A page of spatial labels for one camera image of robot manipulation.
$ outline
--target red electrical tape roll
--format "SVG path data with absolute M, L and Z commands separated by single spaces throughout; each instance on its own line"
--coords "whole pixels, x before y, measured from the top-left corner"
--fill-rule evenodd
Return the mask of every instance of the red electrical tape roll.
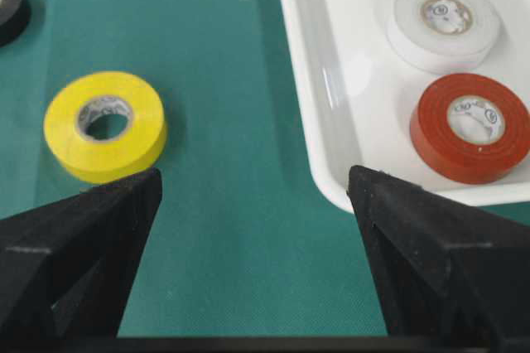
M 450 117 L 472 118 L 491 142 L 459 136 Z M 412 114 L 410 132 L 429 167 L 469 184 L 498 180 L 530 149 L 530 116 L 523 102 L 499 82 L 475 74 L 447 75 L 429 85 Z

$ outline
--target white electrical tape roll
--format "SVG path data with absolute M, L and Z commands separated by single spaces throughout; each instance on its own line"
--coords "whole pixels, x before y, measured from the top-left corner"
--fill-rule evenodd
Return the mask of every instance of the white electrical tape roll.
M 467 71 L 488 55 L 500 31 L 488 0 L 395 0 L 388 40 L 418 69 Z

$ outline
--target green fabric surface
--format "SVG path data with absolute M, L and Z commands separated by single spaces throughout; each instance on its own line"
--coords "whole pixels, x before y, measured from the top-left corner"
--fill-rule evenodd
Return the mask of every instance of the green fabric surface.
M 311 180 L 279 0 L 30 2 L 0 48 L 0 218 L 87 187 L 42 136 L 73 79 L 127 71 L 165 106 L 164 196 L 122 336 L 384 333 L 354 217 Z

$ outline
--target tape roll hole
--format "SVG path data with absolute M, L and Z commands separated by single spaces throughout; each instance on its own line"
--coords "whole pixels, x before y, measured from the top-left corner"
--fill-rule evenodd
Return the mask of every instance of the tape roll hole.
M 480 96 L 460 96 L 447 110 L 447 122 L 456 136 L 477 145 L 497 142 L 505 130 L 503 113 Z
M 128 103 L 118 96 L 90 100 L 79 111 L 77 128 L 91 141 L 109 142 L 123 135 L 133 119 Z

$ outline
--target tape roll core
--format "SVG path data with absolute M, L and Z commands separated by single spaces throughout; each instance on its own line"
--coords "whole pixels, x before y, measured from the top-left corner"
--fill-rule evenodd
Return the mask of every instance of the tape roll core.
M 460 136 L 451 114 L 482 123 L 486 139 Z M 429 85 L 412 114 L 410 133 L 429 167 L 469 184 L 498 180 L 530 150 L 527 108 L 511 90 L 482 75 L 447 75 Z
M 114 138 L 91 138 L 89 125 L 106 114 L 126 117 L 125 129 Z M 46 111 L 44 134 L 69 173 L 106 183 L 150 167 L 164 148 L 167 126 L 160 98 L 146 81 L 106 71 L 64 87 Z

